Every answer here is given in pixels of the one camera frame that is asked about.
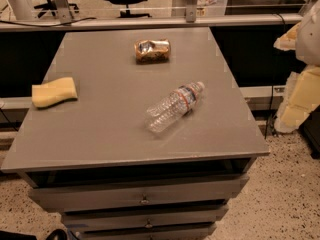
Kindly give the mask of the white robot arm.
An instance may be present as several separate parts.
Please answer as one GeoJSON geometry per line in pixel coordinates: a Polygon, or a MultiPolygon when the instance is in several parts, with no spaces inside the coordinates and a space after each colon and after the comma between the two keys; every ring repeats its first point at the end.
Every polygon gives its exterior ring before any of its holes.
{"type": "Polygon", "coordinates": [[[291,133],[320,105],[320,1],[277,38],[274,47],[293,50],[296,58],[306,64],[301,73],[290,73],[274,122],[278,132],[291,133]]]}

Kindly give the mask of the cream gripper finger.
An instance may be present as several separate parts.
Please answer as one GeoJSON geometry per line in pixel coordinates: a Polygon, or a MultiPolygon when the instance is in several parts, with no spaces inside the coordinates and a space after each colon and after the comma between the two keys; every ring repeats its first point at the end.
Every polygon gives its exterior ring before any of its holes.
{"type": "Polygon", "coordinates": [[[277,38],[273,44],[273,47],[282,50],[289,51],[296,49],[296,39],[297,39],[297,31],[300,24],[297,23],[293,27],[291,27],[286,33],[284,33],[281,37],[277,38]]]}
{"type": "Polygon", "coordinates": [[[283,101],[276,113],[274,128],[280,133],[298,129],[320,105],[320,67],[308,65],[287,79],[283,101]]]}

